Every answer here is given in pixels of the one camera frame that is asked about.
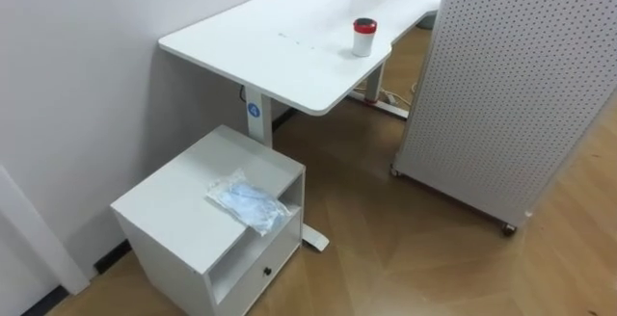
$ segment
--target bedside cabinet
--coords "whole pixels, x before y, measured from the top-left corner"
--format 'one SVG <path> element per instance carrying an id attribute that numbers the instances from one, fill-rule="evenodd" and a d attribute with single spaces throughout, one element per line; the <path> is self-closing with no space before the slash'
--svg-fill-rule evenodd
<path id="1" fill-rule="evenodd" d="M 292 216 L 263 237 L 205 198 L 241 169 Z M 302 242 L 305 167 L 220 126 L 111 206 L 150 282 L 189 315 L 244 315 Z"/>

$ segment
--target pegboard panel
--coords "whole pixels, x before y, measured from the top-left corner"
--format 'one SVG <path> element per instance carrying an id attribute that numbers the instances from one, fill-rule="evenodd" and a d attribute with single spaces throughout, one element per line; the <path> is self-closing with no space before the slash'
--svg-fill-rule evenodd
<path id="1" fill-rule="evenodd" d="M 395 168 L 519 225 L 617 86 L 617 0 L 443 0 Z"/>

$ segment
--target white cup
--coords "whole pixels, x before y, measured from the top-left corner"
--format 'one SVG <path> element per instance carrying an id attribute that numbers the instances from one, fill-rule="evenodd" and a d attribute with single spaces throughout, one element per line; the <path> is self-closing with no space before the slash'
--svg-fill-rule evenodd
<path id="1" fill-rule="evenodd" d="M 351 52 L 358 57 L 370 56 L 373 39 L 377 32 L 377 21 L 362 17 L 354 21 L 354 46 Z"/>

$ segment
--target cabinet drawer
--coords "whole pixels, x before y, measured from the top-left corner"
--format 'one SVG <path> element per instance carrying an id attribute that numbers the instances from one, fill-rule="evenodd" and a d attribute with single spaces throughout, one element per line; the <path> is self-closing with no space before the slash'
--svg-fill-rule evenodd
<path id="1" fill-rule="evenodd" d="M 220 316 L 240 316 L 249 310 L 287 258 L 300 245 L 301 215 L 300 211 L 289 221 L 253 266 L 231 288 L 219 304 Z"/>

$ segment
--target blue button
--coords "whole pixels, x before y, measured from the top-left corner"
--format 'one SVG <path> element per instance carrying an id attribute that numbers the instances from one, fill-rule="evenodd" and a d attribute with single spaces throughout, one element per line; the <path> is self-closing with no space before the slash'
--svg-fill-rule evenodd
<path id="1" fill-rule="evenodd" d="M 249 111 L 249 114 L 251 114 L 251 116 L 254 118 L 258 118 L 261 115 L 259 107 L 257 107 L 257 105 L 254 103 L 249 103 L 249 105 L 247 105 L 247 110 Z"/>

